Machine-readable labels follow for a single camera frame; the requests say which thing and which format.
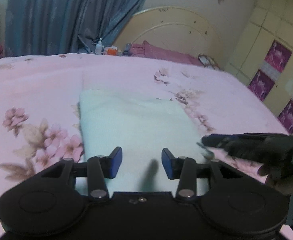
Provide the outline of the pale yellow-green cloth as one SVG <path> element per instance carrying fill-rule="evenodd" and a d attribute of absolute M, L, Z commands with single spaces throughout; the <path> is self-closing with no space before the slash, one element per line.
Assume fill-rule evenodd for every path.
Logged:
<path fill-rule="evenodd" d="M 174 101 L 136 99 L 104 90 L 80 94 L 80 128 L 85 157 L 109 155 L 117 146 L 123 160 L 114 179 L 106 181 L 109 193 L 175 192 L 161 162 L 167 148 L 176 157 L 204 164 L 204 150 L 197 143 L 198 129 Z"/>

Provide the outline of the pink floral bed sheet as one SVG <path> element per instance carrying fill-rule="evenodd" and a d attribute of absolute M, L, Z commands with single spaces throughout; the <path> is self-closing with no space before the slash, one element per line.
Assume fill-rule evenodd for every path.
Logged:
<path fill-rule="evenodd" d="M 223 71 L 139 57 L 3 58 L 0 195 L 62 158 L 87 159 L 79 107 L 80 94 L 86 90 L 177 102 L 201 136 L 285 132 L 248 88 Z"/>

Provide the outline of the small framed mirror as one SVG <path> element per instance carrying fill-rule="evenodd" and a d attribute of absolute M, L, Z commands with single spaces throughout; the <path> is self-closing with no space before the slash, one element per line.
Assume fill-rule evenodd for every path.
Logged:
<path fill-rule="evenodd" d="M 198 55 L 198 59 L 206 68 L 219 69 L 218 64 L 210 56 L 207 56 L 205 54 L 200 54 L 200 55 Z"/>

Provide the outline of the white pump bottle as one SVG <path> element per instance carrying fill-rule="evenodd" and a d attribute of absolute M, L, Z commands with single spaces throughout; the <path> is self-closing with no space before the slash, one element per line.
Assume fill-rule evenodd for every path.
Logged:
<path fill-rule="evenodd" d="M 94 50 L 94 53 L 96 55 L 101 55 L 102 52 L 103 52 L 103 49 L 104 49 L 104 46 L 102 45 L 102 38 L 98 38 L 98 42 L 97 44 L 95 45 L 95 50 Z"/>

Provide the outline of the orange and white box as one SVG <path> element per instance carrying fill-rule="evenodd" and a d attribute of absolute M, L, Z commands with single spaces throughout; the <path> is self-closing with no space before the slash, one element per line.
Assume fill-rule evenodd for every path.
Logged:
<path fill-rule="evenodd" d="M 105 47 L 103 51 L 104 55 L 117 56 L 118 48 L 116 46 Z"/>

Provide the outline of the blue curtain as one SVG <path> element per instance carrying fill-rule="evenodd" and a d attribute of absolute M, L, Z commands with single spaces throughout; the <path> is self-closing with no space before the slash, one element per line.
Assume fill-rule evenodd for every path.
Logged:
<path fill-rule="evenodd" d="M 92 53 L 113 44 L 145 0 L 8 0 L 6 56 Z"/>

